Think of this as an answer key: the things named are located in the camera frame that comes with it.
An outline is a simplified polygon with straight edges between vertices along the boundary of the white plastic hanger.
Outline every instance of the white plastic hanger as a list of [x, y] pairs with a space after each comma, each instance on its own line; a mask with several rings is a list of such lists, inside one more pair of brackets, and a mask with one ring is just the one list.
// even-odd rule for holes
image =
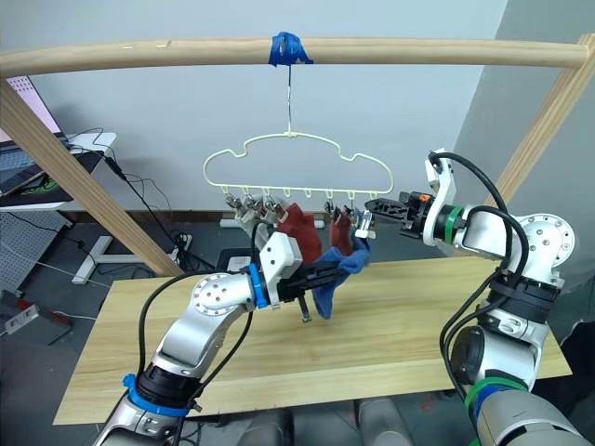
[[[291, 65], [289, 65], [289, 82], [287, 85], [287, 109], [288, 109], [289, 120], [287, 123], [287, 131], [286, 132], [274, 133], [271, 135], [262, 135], [259, 137], [247, 139], [246, 141], [244, 141], [244, 152], [239, 153], [239, 154], [235, 153], [231, 149], [225, 149], [224, 151], [217, 151], [217, 152], [209, 155], [206, 158], [205, 163], [203, 164], [203, 176], [205, 177], [206, 182], [209, 183], [211, 186], [220, 187], [221, 190], [223, 191], [223, 193], [230, 193], [230, 188], [241, 189], [244, 192], [244, 194], [250, 193], [251, 189], [256, 189], [256, 190], [262, 190], [262, 193], [264, 195], [269, 196], [269, 195], [271, 195], [272, 190], [282, 190], [284, 196], [287, 198], [289, 198], [291, 196], [292, 190], [303, 191], [307, 198], [310, 198], [312, 196], [313, 191], [324, 192], [324, 194], [326, 195], [326, 198], [328, 198], [328, 199], [332, 199], [333, 196], [335, 195], [335, 193], [337, 193], [337, 192], [339, 192], [339, 193], [343, 192], [343, 193], [347, 193], [350, 200], [353, 200], [355, 198], [355, 195], [358, 193], [367, 193], [371, 199], [375, 199], [379, 195], [379, 193], [391, 193], [392, 192], [392, 188], [394, 186], [394, 178], [392, 176], [392, 172], [390, 171], [389, 167], [382, 161], [378, 160], [378, 158], [375, 158], [370, 155], [366, 155], [365, 153], [359, 153], [359, 152], [355, 153], [353, 156], [348, 158], [347, 156], [344, 156], [342, 154], [341, 146], [337, 142], [333, 141], [332, 139], [319, 137], [317, 135], [310, 135], [308, 133], [299, 133], [299, 132], [292, 131], [292, 129], [291, 129]], [[293, 187], [293, 186], [265, 186], [265, 185], [257, 185], [257, 184], [226, 184], [226, 183], [216, 183], [209, 179], [209, 177], [206, 173], [206, 169], [208, 167], [208, 164], [211, 161], [213, 161], [215, 158], [217, 158], [218, 156], [221, 156], [225, 153], [231, 153], [235, 158], [244, 158], [248, 154], [248, 146], [250, 144], [252, 144], [253, 142], [261, 141], [263, 139], [273, 139], [273, 138], [316, 139], [318, 141], [322, 141], [322, 142], [325, 142], [327, 144], [334, 146], [337, 149], [338, 157], [343, 161], [352, 163], [358, 158], [365, 158], [366, 160], [370, 160], [376, 164], [379, 164], [384, 170], [386, 170], [387, 174], [389, 175], [390, 186], [386, 190], [356, 190], [356, 189], [350, 190], [350, 189], [335, 189], [335, 188], [321, 189], [321, 188], [308, 188], [308, 187], [298, 188], [298, 187]]]

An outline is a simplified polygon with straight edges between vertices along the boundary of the gray wall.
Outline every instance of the gray wall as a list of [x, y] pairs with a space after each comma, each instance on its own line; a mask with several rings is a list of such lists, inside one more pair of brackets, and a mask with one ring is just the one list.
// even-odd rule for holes
[[[2, 48], [135, 39], [392, 35], [495, 36], [506, 0], [4, 0]], [[381, 158], [395, 189], [426, 190], [428, 151], [453, 148], [481, 67], [297, 66], [294, 129], [339, 141], [347, 154]], [[176, 67], [35, 76], [33, 82], [71, 133], [102, 125], [118, 136], [126, 172], [153, 177], [175, 209], [222, 209], [222, 194], [202, 178], [204, 158], [239, 150], [255, 135], [286, 127], [286, 67]], [[308, 167], [314, 160], [315, 166]], [[383, 188], [382, 170], [341, 164], [332, 150], [297, 141], [264, 144], [239, 162], [214, 164], [216, 179], [272, 185]], [[125, 208], [141, 204], [109, 171], [106, 189]], [[159, 194], [149, 200], [164, 206]], [[298, 200], [321, 210], [324, 196]]]
[[[592, 0], [509, 0], [498, 39], [574, 43], [595, 32]], [[469, 114], [456, 144], [496, 181], [515, 151], [558, 70], [485, 67]], [[595, 270], [595, 83], [575, 109], [535, 168], [510, 201], [510, 211], [523, 216], [551, 212], [565, 218], [579, 238], [578, 249], [564, 266], [575, 282]], [[477, 180], [457, 169], [457, 198], [482, 203], [486, 192]]]

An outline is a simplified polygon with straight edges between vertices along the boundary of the wooden frame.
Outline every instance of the wooden frame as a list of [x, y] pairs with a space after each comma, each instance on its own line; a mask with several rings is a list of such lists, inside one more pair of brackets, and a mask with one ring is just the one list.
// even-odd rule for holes
[[[562, 126], [595, 73], [595, 33], [577, 44], [505, 40], [310, 37], [302, 43], [314, 63], [467, 64], [564, 68], [529, 132], [504, 169], [498, 187], [516, 192]], [[173, 65], [266, 64], [270, 38], [194, 39], [57, 46], [0, 52], [0, 78], [48, 72]], [[160, 275], [181, 273], [101, 186], [66, 153], [6, 80], [0, 85], [3, 128], [101, 225]]]

